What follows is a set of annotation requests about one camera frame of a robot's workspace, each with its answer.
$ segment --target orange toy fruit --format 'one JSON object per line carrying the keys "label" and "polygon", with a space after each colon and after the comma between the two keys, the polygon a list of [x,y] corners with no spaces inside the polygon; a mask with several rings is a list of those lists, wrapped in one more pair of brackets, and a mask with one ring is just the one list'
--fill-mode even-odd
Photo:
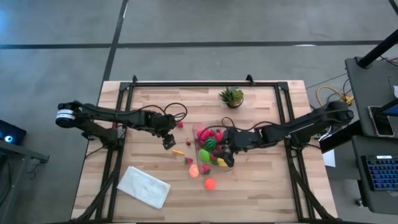
{"label": "orange toy fruit", "polygon": [[199,176],[199,170],[198,170],[198,165],[192,164],[191,167],[189,168],[189,175],[192,178],[196,178]]}
{"label": "orange toy fruit", "polygon": [[205,188],[207,190],[214,190],[216,189],[216,180],[213,178],[208,178],[205,180]]}

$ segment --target green toy fruit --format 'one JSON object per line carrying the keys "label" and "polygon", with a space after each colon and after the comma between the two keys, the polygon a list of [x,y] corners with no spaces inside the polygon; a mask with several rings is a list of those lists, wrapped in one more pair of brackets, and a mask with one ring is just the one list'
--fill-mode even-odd
{"label": "green toy fruit", "polygon": [[204,149],[199,150],[199,159],[204,163],[207,164],[210,162],[210,153]]}
{"label": "green toy fruit", "polygon": [[217,145],[217,141],[214,138],[208,138],[205,141],[205,149],[207,151],[211,152],[216,147],[216,145]]}

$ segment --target orange ball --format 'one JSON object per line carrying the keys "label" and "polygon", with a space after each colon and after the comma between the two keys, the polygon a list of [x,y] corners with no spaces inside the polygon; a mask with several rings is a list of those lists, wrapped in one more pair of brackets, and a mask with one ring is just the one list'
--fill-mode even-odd
{"label": "orange ball", "polygon": [[213,178],[208,178],[205,180],[205,188],[207,190],[214,190],[216,189],[216,180]]}

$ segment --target plant pot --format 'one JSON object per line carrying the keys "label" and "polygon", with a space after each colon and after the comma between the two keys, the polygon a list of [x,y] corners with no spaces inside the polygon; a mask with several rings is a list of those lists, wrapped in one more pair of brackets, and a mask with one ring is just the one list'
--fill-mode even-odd
{"label": "plant pot", "polygon": [[227,105],[229,108],[231,108],[231,109],[238,108],[239,106],[241,106],[241,105],[242,105],[242,103],[243,103],[243,99],[244,99],[244,98],[242,98],[242,101],[241,101],[241,103],[240,103],[240,104],[238,104],[238,105],[231,105],[231,104],[229,104],[229,103],[226,103],[226,105]]}

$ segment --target potted plant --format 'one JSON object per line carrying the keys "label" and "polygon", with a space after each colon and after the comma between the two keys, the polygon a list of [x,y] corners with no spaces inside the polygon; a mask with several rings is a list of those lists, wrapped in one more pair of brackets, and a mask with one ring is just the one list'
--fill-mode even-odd
{"label": "potted plant", "polygon": [[220,93],[221,99],[229,108],[238,108],[243,103],[243,92],[237,86],[226,88]]}

